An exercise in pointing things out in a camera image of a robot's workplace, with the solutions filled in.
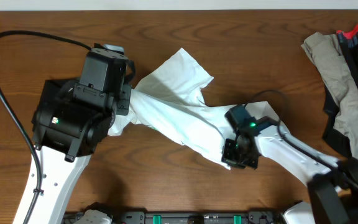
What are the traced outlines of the white t-shirt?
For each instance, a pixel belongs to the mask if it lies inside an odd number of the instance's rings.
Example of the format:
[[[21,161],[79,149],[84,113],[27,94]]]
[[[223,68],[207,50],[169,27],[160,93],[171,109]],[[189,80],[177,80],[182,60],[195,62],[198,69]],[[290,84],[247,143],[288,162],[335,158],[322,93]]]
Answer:
[[[143,124],[228,169],[221,158],[225,140],[235,137],[225,118],[232,106],[206,105],[201,91],[212,81],[185,49],[178,50],[141,79],[131,91],[128,115],[117,116],[108,134],[120,136],[129,123]]]

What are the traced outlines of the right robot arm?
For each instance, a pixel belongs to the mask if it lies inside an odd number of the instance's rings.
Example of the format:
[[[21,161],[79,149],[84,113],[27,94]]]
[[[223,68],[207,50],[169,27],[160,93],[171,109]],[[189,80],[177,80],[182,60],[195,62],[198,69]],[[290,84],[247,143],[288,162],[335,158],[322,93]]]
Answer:
[[[306,185],[310,201],[283,212],[285,223],[358,223],[357,159],[341,161],[320,153],[269,117],[226,118],[236,137],[225,142],[223,162],[240,169],[255,169],[263,156]]]

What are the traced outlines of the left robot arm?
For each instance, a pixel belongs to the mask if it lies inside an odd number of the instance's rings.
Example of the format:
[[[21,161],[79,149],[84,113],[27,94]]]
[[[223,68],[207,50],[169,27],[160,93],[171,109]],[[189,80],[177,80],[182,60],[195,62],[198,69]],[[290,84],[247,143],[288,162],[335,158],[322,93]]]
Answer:
[[[129,112],[132,87],[99,91],[76,79],[46,80],[33,115],[36,157],[14,223],[60,223],[71,193],[116,116]]]

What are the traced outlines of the folded black polo shirt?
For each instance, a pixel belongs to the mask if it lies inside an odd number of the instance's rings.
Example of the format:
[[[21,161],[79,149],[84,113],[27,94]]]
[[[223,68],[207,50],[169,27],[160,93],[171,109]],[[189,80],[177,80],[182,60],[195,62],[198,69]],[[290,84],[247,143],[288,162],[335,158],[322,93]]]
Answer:
[[[36,115],[40,107],[48,101],[51,101],[55,98],[58,92],[63,88],[64,85],[68,83],[68,85],[74,85],[79,81],[78,78],[68,78],[68,79],[49,79],[45,80],[43,90],[40,96],[39,103],[37,105],[36,110],[34,111],[34,115],[32,117],[31,123],[33,125],[32,131],[35,131],[36,127]]]

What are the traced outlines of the grey khaki garment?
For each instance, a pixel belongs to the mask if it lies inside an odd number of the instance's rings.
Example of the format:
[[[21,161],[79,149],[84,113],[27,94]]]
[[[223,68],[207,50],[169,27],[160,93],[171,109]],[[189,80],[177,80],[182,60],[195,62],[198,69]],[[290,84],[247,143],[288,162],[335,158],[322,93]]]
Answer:
[[[358,159],[358,89],[334,34],[319,32],[301,45],[316,66],[334,105],[333,131],[349,140],[350,153]]]

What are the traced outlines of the red garment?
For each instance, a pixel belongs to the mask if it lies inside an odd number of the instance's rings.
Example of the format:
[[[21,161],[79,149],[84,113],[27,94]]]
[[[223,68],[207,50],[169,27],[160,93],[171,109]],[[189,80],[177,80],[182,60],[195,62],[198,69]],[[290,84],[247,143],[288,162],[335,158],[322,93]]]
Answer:
[[[344,32],[343,30],[337,30],[336,34],[342,34],[346,39],[351,39],[358,34],[358,24],[349,32]]]

